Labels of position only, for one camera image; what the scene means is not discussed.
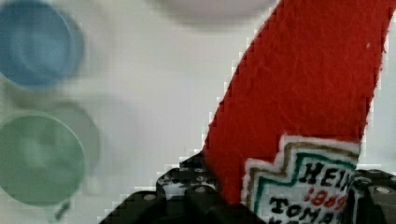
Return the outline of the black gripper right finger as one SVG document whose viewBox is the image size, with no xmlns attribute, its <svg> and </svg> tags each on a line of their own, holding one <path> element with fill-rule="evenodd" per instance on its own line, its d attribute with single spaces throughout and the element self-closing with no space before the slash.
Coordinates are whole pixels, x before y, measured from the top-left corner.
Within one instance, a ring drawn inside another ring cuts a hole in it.
<svg viewBox="0 0 396 224">
<path fill-rule="evenodd" d="M 345 224 L 396 224 L 395 175 L 358 170 L 348 193 Z"/>
</svg>

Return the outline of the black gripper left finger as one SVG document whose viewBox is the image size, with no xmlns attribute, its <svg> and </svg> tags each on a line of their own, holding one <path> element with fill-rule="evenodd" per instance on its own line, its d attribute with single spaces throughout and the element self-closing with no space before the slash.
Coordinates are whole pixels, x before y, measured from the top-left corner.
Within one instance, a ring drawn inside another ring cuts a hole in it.
<svg viewBox="0 0 396 224">
<path fill-rule="evenodd" d="M 128 196 L 99 224 L 266 224 L 241 203 L 227 203 L 202 153 L 169 170 L 154 190 Z"/>
</svg>

